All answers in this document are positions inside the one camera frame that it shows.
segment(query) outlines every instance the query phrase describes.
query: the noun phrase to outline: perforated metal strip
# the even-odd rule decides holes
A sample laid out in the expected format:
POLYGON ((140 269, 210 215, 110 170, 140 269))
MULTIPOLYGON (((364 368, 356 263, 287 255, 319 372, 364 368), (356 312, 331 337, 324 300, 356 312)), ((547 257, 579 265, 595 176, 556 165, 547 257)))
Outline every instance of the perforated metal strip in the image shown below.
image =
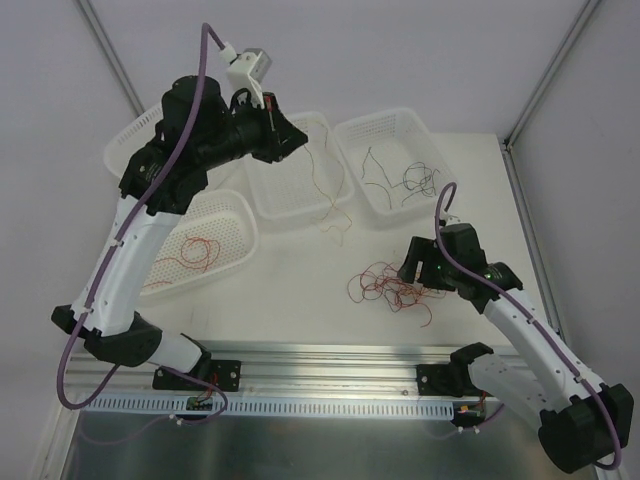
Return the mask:
MULTIPOLYGON (((90 412, 202 415, 187 410, 181 395, 103 394, 85 408, 90 412)), ((222 406, 214 400, 213 410, 222 406)), ((225 415, 257 417, 396 418, 451 420, 453 404, 425 400, 330 400, 314 398, 229 398, 225 415)))

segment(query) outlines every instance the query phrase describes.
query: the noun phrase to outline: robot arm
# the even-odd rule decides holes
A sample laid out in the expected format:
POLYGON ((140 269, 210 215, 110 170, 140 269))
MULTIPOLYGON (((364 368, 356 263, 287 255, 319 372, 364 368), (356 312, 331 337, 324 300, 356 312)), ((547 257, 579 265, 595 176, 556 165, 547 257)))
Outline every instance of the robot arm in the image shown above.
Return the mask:
MULTIPOLYGON (((614 452, 619 457, 619 449, 627 445, 631 394, 623 385, 607 386, 576 357, 543 312, 536 311, 507 265, 487 263, 471 225, 446 225, 439 216, 436 240, 413 237, 398 276, 414 283, 421 265, 418 283, 457 291, 500 329, 535 375, 533 379, 510 369, 492 349, 474 344, 451 355, 451 384, 475 387, 500 399, 538 432, 545 452, 564 472, 592 463, 611 467, 597 461, 614 452)), ((436 380, 428 382, 442 391, 436 380)), ((447 393, 461 396, 462 389, 447 393)))
MULTIPOLYGON (((223 57, 229 54, 229 48, 227 44, 223 57)), ((280 112, 275 95, 262 93, 252 77, 257 72, 261 78, 268 68, 261 63, 261 69, 256 70, 256 57, 265 58, 263 54, 242 55, 246 58, 230 60, 234 72, 230 79, 240 89, 229 106, 220 95, 218 82, 203 77, 195 122, 175 164, 158 183, 160 172, 185 140, 183 131, 187 131, 202 80, 183 77, 165 93, 164 118, 156 125, 154 138, 131 157, 122 177, 116 218, 89 282, 73 304, 56 307, 52 314, 53 322, 72 338, 83 338, 86 350, 98 360, 128 367, 150 362, 207 382, 212 378, 209 352, 185 336, 163 332, 148 323, 135 306, 165 239, 193 197, 207 186, 207 170, 248 154, 266 163, 280 162, 307 142, 307 136, 280 112), (143 205, 136 213, 141 201, 143 205)), ((171 375, 166 373, 165 385, 171 375)), ((63 404, 81 408, 88 401, 63 404)))

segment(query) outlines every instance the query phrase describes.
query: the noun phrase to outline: white table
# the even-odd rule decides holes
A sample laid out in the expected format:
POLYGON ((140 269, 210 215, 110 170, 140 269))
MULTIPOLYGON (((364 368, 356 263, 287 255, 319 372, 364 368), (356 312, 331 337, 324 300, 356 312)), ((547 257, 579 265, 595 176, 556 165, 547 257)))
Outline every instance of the white table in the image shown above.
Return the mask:
MULTIPOLYGON (((452 212, 477 230, 489 262, 503 261, 542 306, 532 263, 495 135, 435 135, 458 178, 452 212)), ((239 191, 251 203, 243 169, 222 188, 239 191)), ((362 192, 345 210, 353 218, 344 245, 313 225, 266 233, 258 218, 260 247, 238 273, 197 291, 141 308, 153 323, 193 338, 217 341, 350 345, 466 345, 508 347, 508 340, 470 303, 456 294, 428 302, 433 321, 420 306, 392 313, 382 299, 353 303, 347 282, 376 261, 404 260, 413 235, 433 238, 433 217, 390 230, 367 223, 362 192)))

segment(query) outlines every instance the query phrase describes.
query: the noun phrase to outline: gray wall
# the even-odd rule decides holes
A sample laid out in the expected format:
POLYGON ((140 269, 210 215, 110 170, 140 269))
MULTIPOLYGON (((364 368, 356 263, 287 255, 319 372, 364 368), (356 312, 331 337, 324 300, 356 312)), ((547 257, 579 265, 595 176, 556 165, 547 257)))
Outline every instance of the gray wall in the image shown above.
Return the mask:
POLYGON ((54 400, 73 301, 108 231, 105 143, 131 113, 70 0, 0 15, 0 478, 26 478, 54 400))
MULTIPOLYGON (((210 22, 274 59, 285 111, 331 122, 410 106, 440 132, 504 137, 583 0, 94 0, 146 106, 197 58, 210 22)), ((224 65, 211 57, 210 73, 224 65)))
POLYGON ((515 150, 572 345, 637 400, 639 88, 640 2, 606 0, 515 150))

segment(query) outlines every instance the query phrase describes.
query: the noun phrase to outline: perforated plastic tray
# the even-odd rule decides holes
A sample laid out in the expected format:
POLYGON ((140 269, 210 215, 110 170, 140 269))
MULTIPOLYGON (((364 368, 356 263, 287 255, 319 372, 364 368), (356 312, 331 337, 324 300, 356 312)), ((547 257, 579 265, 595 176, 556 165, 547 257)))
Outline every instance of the perforated plastic tray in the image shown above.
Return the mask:
POLYGON ((258 248, 247 201, 232 190, 197 195, 167 237, 149 272, 141 300, 155 300, 237 271, 258 248))
POLYGON ((258 215, 296 227, 322 217, 331 208, 327 197, 343 205, 353 197, 354 189, 324 115, 307 112, 288 118, 309 136, 309 143, 279 164, 267 165, 246 157, 244 166, 258 215))
POLYGON ((454 180, 413 110, 374 113, 341 123, 334 131, 382 226, 433 213, 440 190, 454 180))
MULTIPOLYGON (((156 123, 162 120, 162 105, 157 104, 140 115, 111 140, 104 150, 104 164, 116 177, 122 178, 131 156, 144 147, 155 135, 156 123)), ((220 186, 236 169, 239 162, 229 162, 207 172, 211 191, 220 186)))

